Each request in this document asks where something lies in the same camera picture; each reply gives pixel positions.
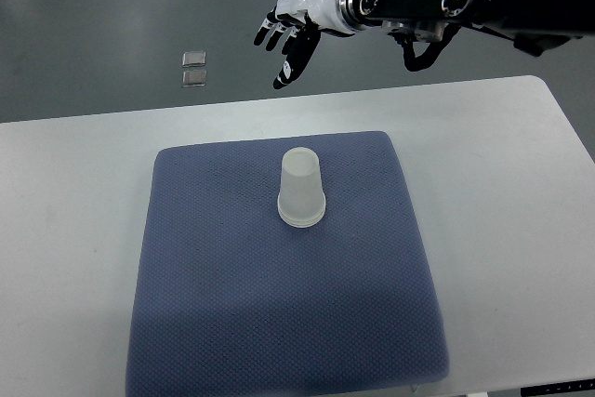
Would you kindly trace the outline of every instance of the robot finger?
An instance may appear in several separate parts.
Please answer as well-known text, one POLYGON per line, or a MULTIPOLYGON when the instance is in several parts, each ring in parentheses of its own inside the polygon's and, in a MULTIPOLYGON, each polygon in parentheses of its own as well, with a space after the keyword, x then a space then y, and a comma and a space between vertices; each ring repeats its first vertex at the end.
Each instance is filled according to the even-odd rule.
POLYGON ((254 45, 259 46, 262 44, 269 30, 272 29, 277 23, 279 23, 279 20, 275 17, 275 9, 273 9, 273 11, 267 14, 265 20, 262 21, 262 25, 260 25, 258 33, 254 38, 254 45))
POLYGON ((283 34, 287 31, 288 28, 289 27, 287 27, 286 25, 283 25, 282 22, 279 22, 277 24, 277 26, 275 27, 274 32, 272 32, 271 38, 269 39, 269 42, 267 43, 267 46, 265 49, 267 51, 273 50, 277 46, 277 43, 279 42, 279 39, 281 38, 281 36, 283 36, 283 34))
POLYGON ((299 78, 318 46, 320 36, 321 31, 318 26, 311 22, 297 32, 297 37, 289 50, 283 69, 272 83, 273 88, 278 90, 299 78))
POLYGON ((298 28, 292 27, 291 32, 289 32, 289 37, 285 41, 283 45, 283 49, 281 50, 282 55, 286 55, 289 53, 289 50, 293 46, 294 42, 296 42, 296 36, 298 35, 298 28))

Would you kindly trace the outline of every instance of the white plastic cup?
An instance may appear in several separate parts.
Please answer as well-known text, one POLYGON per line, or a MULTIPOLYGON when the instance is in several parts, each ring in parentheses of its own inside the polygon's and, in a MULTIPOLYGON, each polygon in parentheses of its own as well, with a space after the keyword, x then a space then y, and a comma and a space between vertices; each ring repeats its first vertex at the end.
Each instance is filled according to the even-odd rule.
POLYGON ((313 150, 294 148, 283 156, 277 209, 284 222, 296 228, 311 227, 323 218, 326 197, 313 150))

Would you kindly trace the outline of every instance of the gray floor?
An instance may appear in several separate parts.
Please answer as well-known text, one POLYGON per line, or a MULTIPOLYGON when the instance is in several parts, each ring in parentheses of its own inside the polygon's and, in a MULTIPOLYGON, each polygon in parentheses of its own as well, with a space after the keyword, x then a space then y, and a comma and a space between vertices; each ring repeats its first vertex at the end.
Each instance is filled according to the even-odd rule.
POLYGON ((595 38, 534 59, 463 31, 434 67, 409 73, 387 36, 323 36, 300 80, 276 91, 284 57, 252 45, 275 2, 0 0, 0 122, 534 74, 595 155, 595 38), (193 49, 207 52, 207 86, 183 89, 193 49))

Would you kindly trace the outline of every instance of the upside-down cup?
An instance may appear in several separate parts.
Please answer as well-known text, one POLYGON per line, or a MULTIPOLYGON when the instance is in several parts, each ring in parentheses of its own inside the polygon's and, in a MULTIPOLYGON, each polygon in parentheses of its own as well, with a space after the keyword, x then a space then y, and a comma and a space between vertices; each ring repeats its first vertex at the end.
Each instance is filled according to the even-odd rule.
POLYGON ((277 208, 284 222, 296 228, 311 227, 323 218, 326 197, 313 150, 294 148, 283 156, 277 208))

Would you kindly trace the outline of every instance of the white table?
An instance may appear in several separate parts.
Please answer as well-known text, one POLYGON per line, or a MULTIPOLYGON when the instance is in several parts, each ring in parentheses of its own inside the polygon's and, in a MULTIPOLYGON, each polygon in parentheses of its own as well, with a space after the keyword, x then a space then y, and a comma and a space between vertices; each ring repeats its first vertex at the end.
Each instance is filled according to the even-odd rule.
POLYGON ((417 395, 594 377, 595 165, 521 77, 0 125, 0 394, 124 395, 159 150, 358 130, 392 139, 443 311, 417 395))

